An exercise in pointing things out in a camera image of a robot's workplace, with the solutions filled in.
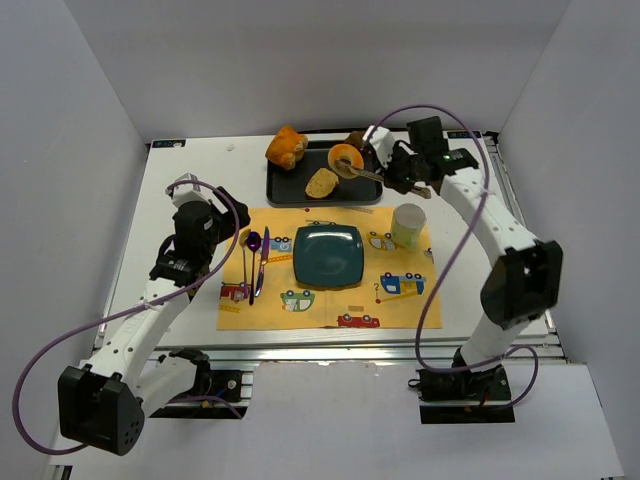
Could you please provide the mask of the metal serving tongs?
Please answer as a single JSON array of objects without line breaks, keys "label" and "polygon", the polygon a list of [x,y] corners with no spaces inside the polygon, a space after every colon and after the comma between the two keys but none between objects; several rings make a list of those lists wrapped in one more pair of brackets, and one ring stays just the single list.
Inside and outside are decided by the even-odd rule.
[{"label": "metal serving tongs", "polygon": [[[367,170],[363,170],[360,168],[354,167],[349,161],[345,159],[338,159],[333,166],[334,171],[341,177],[345,179],[353,179],[356,177],[362,177],[369,180],[373,180],[380,184],[384,183],[384,179],[381,175],[373,172],[369,172]],[[417,195],[424,199],[431,198],[431,191],[427,187],[421,186],[413,186],[410,190],[410,193]]]}]

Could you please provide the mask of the orange glazed donut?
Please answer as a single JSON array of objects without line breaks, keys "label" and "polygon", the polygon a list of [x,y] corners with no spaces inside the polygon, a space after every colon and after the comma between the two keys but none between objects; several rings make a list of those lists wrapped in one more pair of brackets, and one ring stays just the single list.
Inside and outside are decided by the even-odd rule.
[{"label": "orange glazed donut", "polygon": [[336,144],[329,150],[328,164],[338,176],[344,179],[357,177],[357,174],[352,172],[352,168],[358,170],[364,168],[364,160],[359,150],[346,143]]}]

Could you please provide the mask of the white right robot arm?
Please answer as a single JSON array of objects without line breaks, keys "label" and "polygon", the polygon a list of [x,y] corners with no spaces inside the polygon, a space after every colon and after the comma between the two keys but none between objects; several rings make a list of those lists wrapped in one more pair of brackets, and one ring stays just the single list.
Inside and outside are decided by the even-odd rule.
[{"label": "white right robot arm", "polygon": [[541,241],[490,189],[484,152],[451,149],[439,117],[407,125],[409,152],[394,151],[383,178],[399,190],[422,182],[464,220],[491,265],[480,291],[483,315],[459,348],[451,374],[486,372],[512,352],[521,332],[558,301],[563,250]]}]

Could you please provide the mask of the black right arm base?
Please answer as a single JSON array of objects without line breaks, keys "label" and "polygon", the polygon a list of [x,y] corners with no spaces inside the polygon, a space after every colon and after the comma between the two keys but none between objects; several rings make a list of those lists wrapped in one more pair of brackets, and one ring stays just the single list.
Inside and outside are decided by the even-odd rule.
[{"label": "black right arm base", "polygon": [[407,385],[418,396],[423,425],[515,422],[511,389],[502,366],[447,375],[421,369],[417,375]]}]

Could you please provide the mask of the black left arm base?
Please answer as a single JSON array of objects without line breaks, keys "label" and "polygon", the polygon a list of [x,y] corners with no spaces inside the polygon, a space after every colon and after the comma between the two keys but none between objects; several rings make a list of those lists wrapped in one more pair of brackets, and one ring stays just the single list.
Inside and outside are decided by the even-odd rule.
[{"label": "black left arm base", "polygon": [[154,360],[154,370],[170,360],[188,359],[196,365],[194,385],[150,415],[151,418],[241,420],[251,396],[252,373],[238,368],[215,366],[207,354],[194,349],[162,353]]}]

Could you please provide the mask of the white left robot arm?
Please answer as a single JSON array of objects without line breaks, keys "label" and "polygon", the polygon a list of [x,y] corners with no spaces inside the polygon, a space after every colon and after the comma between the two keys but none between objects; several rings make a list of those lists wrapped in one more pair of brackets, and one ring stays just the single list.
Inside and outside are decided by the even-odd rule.
[{"label": "white left robot arm", "polygon": [[57,383],[63,437],[119,456],[138,441],[146,419],[173,400],[207,396],[213,384],[209,358],[192,348],[145,365],[171,324],[214,273],[216,247],[236,244],[250,223],[248,208],[222,187],[212,190],[220,211],[198,191],[167,193],[176,207],[174,232],[159,248],[139,303],[112,337],[83,365],[68,367]]}]

